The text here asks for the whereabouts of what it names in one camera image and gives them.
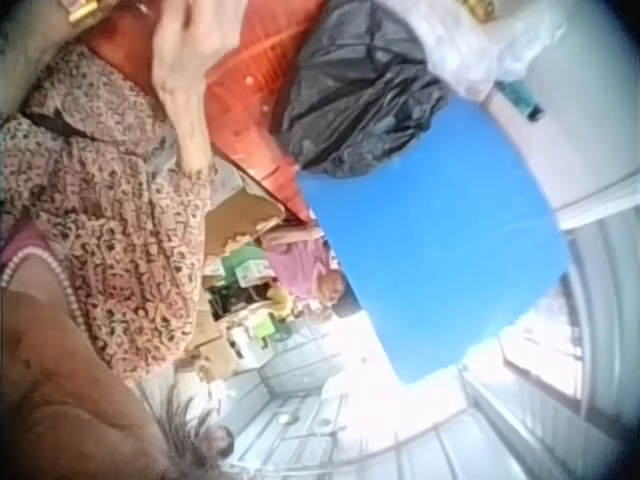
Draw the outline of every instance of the cardboard box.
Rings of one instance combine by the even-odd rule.
[[[196,324],[193,329],[191,341],[187,344],[185,352],[195,350],[200,345],[222,337],[220,327],[213,321],[213,316],[208,310],[199,310],[196,313]]]
[[[209,305],[209,293],[204,289],[204,287],[200,288],[200,295],[198,296],[198,311],[210,312],[211,306]]]
[[[225,338],[218,338],[201,345],[198,350],[204,358],[204,362],[198,368],[198,373],[205,382],[224,380],[235,373],[238,357]]]
[[[236,277],[241,287],[251,287],[259,285],[267,281],[270,278],[275,277],[276,274],[269,265],[269,261],[262,260],[247,260],[238,268],[236,268]]]

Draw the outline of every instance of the yellow object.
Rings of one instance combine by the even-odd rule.
[[[60,0],[69,12],[69,23],[81,22],[100,7],[99,0]]]
[[[293,310],[293,299],[289,292],[279,285],[271,287],[267,291],[267,298],[271,300],[269,309],[279,317],[287,317]]]
[[[469,13],[480,23],[489,23],[495,20],[496,5],[493,0],[458,0],[467,7]]]

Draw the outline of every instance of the white wall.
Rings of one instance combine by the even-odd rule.
[[[526,83],[545,118],[528,123],[500,95],[488,102],[556,209],[640,168],[638,52],[603,3],[575,0],[564,35],[534,60]]]

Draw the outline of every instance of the hand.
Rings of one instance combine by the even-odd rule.
[[[240,40],[247,0],[164,0],[153,37],[152,82],[176,129],[187,175],[212,164],[203,95],[205,73]]]
[[[240,41],[247,0],[164,0],[153,38],[153,85],[168,96],[204,91],[207,70]]]

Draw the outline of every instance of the person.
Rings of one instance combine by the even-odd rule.
[[[164,0],[163,116],[73,42],[93,20],[72,25],[69,3],[23,0],[0,27],[3,466],[9,478],[222,478],[206,421],[187,424],[171,402],[154,418],[125,382],[172,362],[193,331],[215,187],[205,72],[237,45],[246,0]],[[167,132],[176,168],[152,175]]]
[[[282,226],[260,241],[278,282],[292,295],[331,306],[344,293],[346,279],[331,267],[329,246],[318,226]]]

